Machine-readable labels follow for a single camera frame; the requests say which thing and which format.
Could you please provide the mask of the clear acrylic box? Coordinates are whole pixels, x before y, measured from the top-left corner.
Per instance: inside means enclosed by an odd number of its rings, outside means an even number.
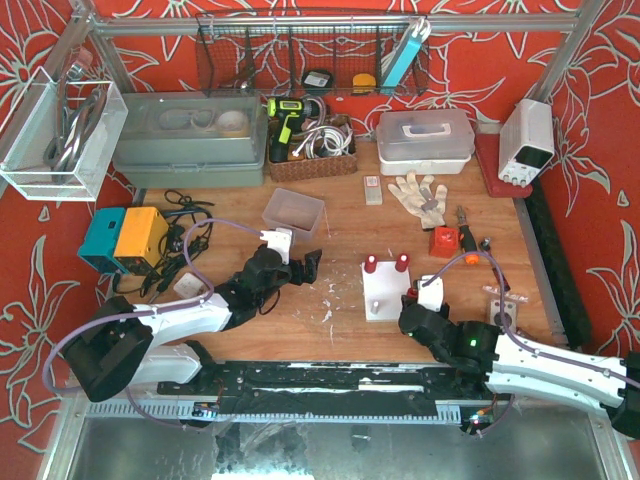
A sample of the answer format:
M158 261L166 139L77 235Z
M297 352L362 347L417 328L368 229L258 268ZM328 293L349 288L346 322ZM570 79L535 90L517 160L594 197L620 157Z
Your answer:
M128 115L116 84L38 68L23 97L1 127L1 178L27 200L95 202Z

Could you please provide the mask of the translucent spring bin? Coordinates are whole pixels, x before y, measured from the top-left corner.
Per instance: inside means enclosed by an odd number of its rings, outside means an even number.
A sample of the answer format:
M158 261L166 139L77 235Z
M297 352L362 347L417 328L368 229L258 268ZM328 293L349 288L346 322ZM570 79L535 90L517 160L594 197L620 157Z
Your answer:
M262 219L271 229L291 230L295 242L308 242L314 237L324 210L323 200L276 188L262 213Z

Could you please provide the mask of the blue white book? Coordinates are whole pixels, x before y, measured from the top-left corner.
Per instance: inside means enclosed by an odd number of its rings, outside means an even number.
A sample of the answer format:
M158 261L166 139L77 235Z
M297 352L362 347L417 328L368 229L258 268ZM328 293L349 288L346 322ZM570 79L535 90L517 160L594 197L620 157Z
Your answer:
M380 90L392 94L431 35L432 25L426 17L409 22L399 43L381 60Z

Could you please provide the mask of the yellow box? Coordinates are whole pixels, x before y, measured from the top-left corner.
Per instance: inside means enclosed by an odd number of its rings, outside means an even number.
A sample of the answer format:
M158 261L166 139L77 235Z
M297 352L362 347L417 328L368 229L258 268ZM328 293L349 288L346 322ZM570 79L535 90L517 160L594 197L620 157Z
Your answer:
M167 221L156 207L127 209L114 258L131 275L145 276L153 273L161 260L160 241L168 229Z

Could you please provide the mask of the red square block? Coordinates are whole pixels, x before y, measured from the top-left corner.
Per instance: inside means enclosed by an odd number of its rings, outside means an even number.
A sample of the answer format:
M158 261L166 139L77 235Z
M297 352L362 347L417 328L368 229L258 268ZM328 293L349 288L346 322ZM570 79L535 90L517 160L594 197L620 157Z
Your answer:
M429 239L429 255L450 259L459 250L458 230L446 226L435 227Z

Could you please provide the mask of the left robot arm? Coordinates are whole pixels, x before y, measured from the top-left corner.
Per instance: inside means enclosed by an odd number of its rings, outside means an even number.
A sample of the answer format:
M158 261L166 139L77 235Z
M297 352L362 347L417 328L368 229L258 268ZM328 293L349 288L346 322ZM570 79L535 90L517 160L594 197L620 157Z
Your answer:
M243 269L205 294L163 304L133 305L123 296L110 299L103 317L94 317L62 341L60 352L89 400L102 402L135 383L143 359L164 344L201 333L237 328L280 295L280 288L312 284L317 279L320 249L302 260L285 262L264 245Z

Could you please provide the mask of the black mounting rail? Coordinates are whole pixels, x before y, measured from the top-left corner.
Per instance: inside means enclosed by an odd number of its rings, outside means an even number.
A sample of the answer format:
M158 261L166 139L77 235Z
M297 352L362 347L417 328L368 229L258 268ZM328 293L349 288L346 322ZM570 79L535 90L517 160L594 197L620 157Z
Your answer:
M494 394L477 378L438 364L209 363L187 383L157 393L218 397L222 414L435 416L437 407L475 407Z

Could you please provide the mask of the red mat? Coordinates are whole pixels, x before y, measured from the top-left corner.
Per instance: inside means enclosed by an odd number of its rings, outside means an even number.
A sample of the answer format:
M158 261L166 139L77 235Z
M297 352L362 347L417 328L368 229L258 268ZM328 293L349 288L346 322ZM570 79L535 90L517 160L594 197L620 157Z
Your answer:
M475 154L488 194L493 198L527 198L533 187L514 186L498 178L499 135L478 133L475 136Z

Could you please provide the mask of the metal T bracket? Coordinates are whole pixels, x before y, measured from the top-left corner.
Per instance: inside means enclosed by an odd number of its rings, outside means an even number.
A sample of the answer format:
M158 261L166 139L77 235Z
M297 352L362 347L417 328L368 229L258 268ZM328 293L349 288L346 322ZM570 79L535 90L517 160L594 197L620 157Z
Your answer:
M420 188L419 193L424 200L423 204L421 205L421 210L423 212L428 212L438 206L438 201L434 198L428 188Z

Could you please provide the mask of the white power adapter cube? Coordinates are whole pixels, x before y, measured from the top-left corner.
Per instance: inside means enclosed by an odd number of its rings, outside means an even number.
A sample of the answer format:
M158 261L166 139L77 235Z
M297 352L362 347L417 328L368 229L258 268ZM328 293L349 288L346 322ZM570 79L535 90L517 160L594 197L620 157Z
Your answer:
M173 286L174 292L182 299L190 299L204 294L208 288L191 272L185 273Z

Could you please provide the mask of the wicker basket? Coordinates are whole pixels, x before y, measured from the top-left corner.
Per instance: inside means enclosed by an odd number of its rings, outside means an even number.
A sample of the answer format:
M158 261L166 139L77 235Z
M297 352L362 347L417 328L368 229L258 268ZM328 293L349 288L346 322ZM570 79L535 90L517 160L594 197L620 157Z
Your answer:
M274 163L270 160L272 137L278 122L271 120L268 126L268 140L266 164L270 177L274 182L292 182L323 177L344 176L355 173L358 170L356 143L352 138L348 152L340 156L321 156L307 158L305 153L294 159L291 157L284 162Z

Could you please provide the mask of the white plastic toolbox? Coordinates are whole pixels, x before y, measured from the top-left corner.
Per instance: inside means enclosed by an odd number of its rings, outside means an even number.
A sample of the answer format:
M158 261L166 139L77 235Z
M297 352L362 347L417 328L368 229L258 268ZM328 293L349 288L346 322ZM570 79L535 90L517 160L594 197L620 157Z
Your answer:
M385 176L458 174L475 152L475 134L461 109L383 113L376 140Z

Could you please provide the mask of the grey storage box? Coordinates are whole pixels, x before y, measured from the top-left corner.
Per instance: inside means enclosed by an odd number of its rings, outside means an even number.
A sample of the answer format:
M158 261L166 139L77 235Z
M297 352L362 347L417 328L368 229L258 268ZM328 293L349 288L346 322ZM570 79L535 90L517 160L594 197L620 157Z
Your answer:
M114 168L137 188L255 187L264 182L268 118L260 98L127 93Z

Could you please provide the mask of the orange black screwdriver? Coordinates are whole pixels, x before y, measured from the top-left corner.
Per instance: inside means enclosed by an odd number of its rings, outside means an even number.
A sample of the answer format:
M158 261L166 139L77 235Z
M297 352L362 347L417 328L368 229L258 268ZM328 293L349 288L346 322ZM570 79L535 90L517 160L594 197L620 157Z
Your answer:
M469 265L475 265L479 262L477 246L475 238L473 237L468 225L465 210L460 205L457 206L456 217L458 223L459 244L462 251L466 254L464 260Z

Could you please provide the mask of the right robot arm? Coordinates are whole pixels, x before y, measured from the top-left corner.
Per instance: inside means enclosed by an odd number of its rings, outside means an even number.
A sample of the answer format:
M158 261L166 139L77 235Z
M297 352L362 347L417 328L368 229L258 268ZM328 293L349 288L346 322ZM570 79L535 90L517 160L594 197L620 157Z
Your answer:
M546 399L608 418L639 438L639 354L588 355L526 339L479 321L454 323L404 295L400 331L496 394Z

